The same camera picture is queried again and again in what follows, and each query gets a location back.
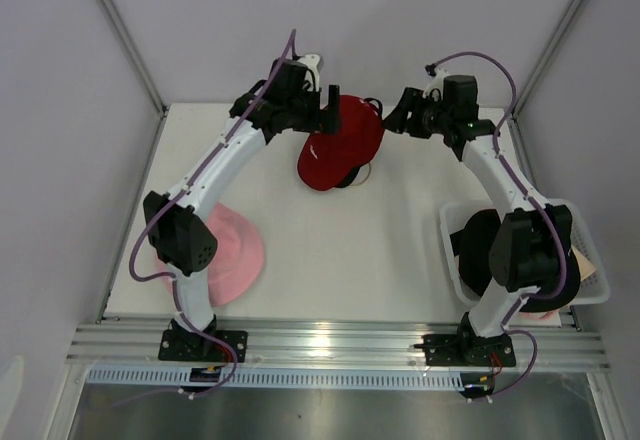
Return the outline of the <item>red baseball cap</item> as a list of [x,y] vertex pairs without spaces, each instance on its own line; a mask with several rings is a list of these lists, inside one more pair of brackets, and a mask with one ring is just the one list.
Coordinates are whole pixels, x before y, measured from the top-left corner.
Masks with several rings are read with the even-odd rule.
[[[340,116],[346,112],[346,108],[341,107],[346,96],[352,95],[340,97]],[[298,176],[307,187],[320,192],[335,189],[350,170],[351,155],[343,150],[344,139],[339,136],[342,130],[341,125],[336,134],[314,133],[308,136],[297,162]]]

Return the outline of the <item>black baseball cap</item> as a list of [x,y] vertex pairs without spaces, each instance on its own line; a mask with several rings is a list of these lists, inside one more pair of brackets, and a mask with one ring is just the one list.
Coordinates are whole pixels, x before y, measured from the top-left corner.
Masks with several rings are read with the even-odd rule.
[[345,107],[346,112],[341,114],[343,130],[339,136],[344,139],[343,150],[347,150],[351,155],[351,168],[335,185],[338,189],[350,187],[359,169],[371,163],[384,135],[383,105],[379,99],[346,96],[345,100],[341,101],[341,107]]

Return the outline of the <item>pink bucket hat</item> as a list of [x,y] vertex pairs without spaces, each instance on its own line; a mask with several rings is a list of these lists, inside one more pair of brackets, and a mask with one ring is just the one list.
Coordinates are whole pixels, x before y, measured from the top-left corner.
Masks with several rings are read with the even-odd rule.
[[257,227],[235,210],[217,203],[206,226],[218,242],[208,267],[196,275],[195,287],[180,286],[180,303],[218,307],[243,295],[258,279],[264,266],[265,249]]

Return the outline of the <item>gold wire hat stand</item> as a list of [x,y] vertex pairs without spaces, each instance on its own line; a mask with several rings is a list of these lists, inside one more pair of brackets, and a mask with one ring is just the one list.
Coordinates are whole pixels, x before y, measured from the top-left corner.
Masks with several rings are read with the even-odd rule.
[[370,178],[371,173],[372,173],[372,164],[367,163],[366,165],[363,165],[359,169],[358,173],[356,174],[356,177],[354,178],[353,182],[350,184],[350,187],[358,187],[365,184],[367,180]]

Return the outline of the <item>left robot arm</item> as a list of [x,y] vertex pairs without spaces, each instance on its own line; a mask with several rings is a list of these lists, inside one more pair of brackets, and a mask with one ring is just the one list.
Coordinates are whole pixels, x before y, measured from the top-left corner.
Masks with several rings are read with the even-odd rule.
[[160,359],[204,361],[220,346],[206,273],[220,241],[206,220],[244,166],[276,135],[338,131],[340,89],[330,86],[328,103],[321,103],[322,65],[317,53],[274,61],[269,77],[232,104],[224,129],[199,165],[166,193],[151,191],[144,198],[144,234],[166,268],[176,307]]

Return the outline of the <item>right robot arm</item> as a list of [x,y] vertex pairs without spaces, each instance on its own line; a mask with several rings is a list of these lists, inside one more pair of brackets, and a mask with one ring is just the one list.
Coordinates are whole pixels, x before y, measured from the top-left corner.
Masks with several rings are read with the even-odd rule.
[[407,87],[384,120],[386,130],[429,139],[440,135],[481,183],[500,226],[487,253],[491,274],[480,300],[453,334],[419,343],[429,366],[513,367],[507,327],[530,301],[552,302],[569,281],[572,215],[552,205],[513,168],[498,144],[498,127],[479,116],[470,75],[438,73],[424,90]]

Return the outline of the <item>black hat in basket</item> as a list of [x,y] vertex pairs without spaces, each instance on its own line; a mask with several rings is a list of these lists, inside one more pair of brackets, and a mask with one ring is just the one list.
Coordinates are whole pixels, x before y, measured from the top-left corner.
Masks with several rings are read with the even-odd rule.
[[[489,254],[500,225],[495,209],[483,209],[474,213],[462,229],[450,235],[454,256],[458,258],[459,276],[478,296],[484,294],[492,278]],[[521,312],[546,313],[574,300],[580,289],[580,270],[573,253],[568,255],[566,266],[566,280],[559,295],[551,300],[529,299]]]

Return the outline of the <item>light pink hat in basket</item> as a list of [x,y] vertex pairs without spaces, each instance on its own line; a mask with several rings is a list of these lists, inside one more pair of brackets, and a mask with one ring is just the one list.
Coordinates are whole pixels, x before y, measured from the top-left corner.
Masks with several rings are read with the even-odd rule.
[[527,320],[542,322],[555,318],[557,314],[558,311],[553,310],[548,312],[521,312],[520,316]]

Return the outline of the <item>white plastic basket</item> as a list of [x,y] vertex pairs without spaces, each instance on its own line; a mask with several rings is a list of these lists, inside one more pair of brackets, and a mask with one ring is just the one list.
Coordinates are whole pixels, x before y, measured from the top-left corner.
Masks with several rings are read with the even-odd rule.
[[[553,205],[567,206],[573,217],[571,244],[578,260],[581,282],[579,291],[570,305],[606,302],[610,296],[609,281],[581,212],[569,200],[550,198],[549,201]],[[492,203],[489,200],[467,200],[448,202],[439,209],[439,233],[443,244],[445,269],[456,296],[468,307],[473,307],[480,300],[480,296],[474,293],[459,275],[458,260],[454,254],[451,236],[462,230],[473,214],[491,207]]]

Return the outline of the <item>right frame post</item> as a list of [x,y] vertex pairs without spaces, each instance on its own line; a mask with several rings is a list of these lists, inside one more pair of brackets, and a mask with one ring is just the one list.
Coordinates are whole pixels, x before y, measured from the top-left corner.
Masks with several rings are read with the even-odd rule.
[[536,88],[544,78],[547,70],[550,68],[580,15],[586,8],[588,1],[589,0],[568,0],[566,6],[562,9],[511,110],[511,115],[514,120],[521,115],[527,102],[535,93]]

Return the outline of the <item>frame post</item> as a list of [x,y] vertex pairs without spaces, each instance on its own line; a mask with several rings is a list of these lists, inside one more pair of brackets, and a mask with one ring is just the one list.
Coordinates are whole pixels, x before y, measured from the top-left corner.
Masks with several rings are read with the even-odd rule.
[[566,6],[562,9],[511,110],[511,115],[514,120],[521,115],[527,102],[535,93],[536,88],[544,78],[547,70],[550,68],[580,15],[586,8],[588,1],[589,0],[568,0]]
[[166,104],[162,100],[156,83],[115,0],[95,0],[95,2],[102,12],[144,94],[156,113],[159,116],[163,116],[166,112]]

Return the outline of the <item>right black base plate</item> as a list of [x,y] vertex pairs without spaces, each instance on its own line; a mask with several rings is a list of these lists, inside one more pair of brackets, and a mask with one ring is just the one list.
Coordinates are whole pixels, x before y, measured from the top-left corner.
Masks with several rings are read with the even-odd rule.
[[413,348],[424,353],[427,366],[515,367],[511,338],[506,335],[484,338],[462,334],[426,334]]

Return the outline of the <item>left frame post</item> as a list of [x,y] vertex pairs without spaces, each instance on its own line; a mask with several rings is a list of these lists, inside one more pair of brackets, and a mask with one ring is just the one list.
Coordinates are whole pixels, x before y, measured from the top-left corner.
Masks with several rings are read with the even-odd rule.
[[166,112],[166,104],[162,100],[156,83],[115,0],[95,0],[95,2],[102,12],[144,94],[156,113],[159,116],[163,116]]

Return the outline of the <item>aluminium mounting rail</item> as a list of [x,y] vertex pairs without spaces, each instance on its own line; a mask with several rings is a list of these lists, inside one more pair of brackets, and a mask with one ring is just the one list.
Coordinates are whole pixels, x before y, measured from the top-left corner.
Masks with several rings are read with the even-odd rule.
[[[69,364],[152,365],[158,361],[165,317],[109,317],[80,325],[71,341]],[[425,334],[451,333],[452,324],[368,321],[306,321],[219,318],[222,330],[248,334],[245,366],[405,371],[425,364],[415,349]],[[595,332],[569,327],[532,327],[532,340],[517,334],[512,342],[523,369],[531,357],[537,373],[591,373],[610,368]]]

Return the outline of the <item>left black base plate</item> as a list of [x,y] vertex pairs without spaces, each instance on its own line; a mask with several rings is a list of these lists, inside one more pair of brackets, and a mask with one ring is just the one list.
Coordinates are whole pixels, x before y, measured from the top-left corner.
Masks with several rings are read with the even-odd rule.
[[245,361],[248,333],[240,330],[217,330],[217,342],[181,328],[163,332],[157,358],[165,362],[232,363],[234,352],[239,363]]

